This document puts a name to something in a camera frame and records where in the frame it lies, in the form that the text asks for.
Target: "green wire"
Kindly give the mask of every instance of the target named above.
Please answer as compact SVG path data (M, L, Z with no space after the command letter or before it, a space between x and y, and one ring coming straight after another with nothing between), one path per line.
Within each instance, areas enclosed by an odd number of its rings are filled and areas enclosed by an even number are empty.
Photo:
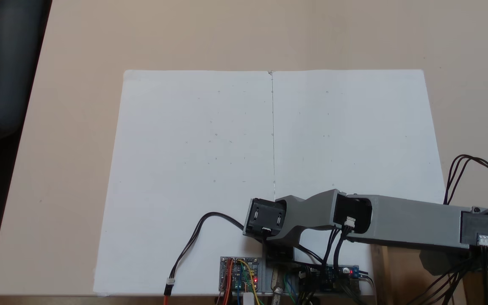
M283 277L283 283L285 284L285 288L287 288L287 286L289 286L289 284L287 282L287 278L285 276ZM289 293L289 297L291 298L291 301L293 301L293 304L297 305L297 302L295 302L295 299L293 299L293 295L291 294L291 290L287 290L287 293Z
M244 264L240 263L240 265L242 266L242 268L241 268L242 270L246 270L246 267L244 266ZM263 304L263 302L261 301L261 299L259 297L257 298L257 300L259 301L259 303L261 303L261 305L265 305L265 304Z

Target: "microcontroller board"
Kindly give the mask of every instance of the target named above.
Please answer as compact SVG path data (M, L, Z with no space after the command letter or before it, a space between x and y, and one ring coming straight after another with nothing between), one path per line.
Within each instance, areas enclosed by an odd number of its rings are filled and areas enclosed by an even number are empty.
M250 276L250 271L245 264L239 262L242 260L248 264L252 270ZM261 259L258 257L227 257L222 256L219 258L219 290L225 289L228 283L227 276L231 276L231 290L232 291L252 291L252 283L255 289L258 289L259 282L259 266Z
M327 266L327 270L323 275L319 272L319 270L314 268L304 268L302 272L299 273L300 280L299 280L299 289L305 289L303 286L306 282L317 282L319 280L318 291L320 293L344 293L344 290L339 285L340 282L345 284L351 291L355 294L360 295L360 287L359 287L359 266L357 265L339 265L338 270L332 265Z

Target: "red wire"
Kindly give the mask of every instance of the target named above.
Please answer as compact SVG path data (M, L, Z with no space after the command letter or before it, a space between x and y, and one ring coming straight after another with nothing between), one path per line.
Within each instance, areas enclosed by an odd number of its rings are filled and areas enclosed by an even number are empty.
M225 296L223 297L223 305L227 305L227 302L229 301L229 294L232 293L231 291L231 278L233 276L233 259L230 259L231 262L227 262L227 287L225 290Z

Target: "table surface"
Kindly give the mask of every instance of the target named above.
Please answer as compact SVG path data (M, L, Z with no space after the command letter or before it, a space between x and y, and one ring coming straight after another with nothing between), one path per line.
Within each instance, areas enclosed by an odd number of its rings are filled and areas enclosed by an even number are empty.
M423 69L444 174L488 160L488 1L54 0L0 232L0 294L91 295L128 69ZM488 207L469 166L453 204Z

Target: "white paper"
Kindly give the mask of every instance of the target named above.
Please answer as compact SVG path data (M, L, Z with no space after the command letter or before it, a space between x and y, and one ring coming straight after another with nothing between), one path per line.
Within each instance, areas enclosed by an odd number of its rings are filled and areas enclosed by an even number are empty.
M127 71L94 291L160 295L203 214L244 222L252 197L335 188L441 202L422 71ZM302 244L322 255L328 234L306 230ZM260 244L210 218L173 294L217 295L225 255ZM369 246L344 243L340 263L372 272Z
M267 72L125 73L96 293L162 294L203 214L274 199L271 91ZM217 294L219 257L261 246L212 217L188 253L173 294Z
M276 197L328 189L440 203L444 183L420 70L274 74ZM329 231L301 243L325 253ZM344 242L339 263L372 273L370 246ZM296 251L298 261L310 261ZM372 294L362 284L363 294Z

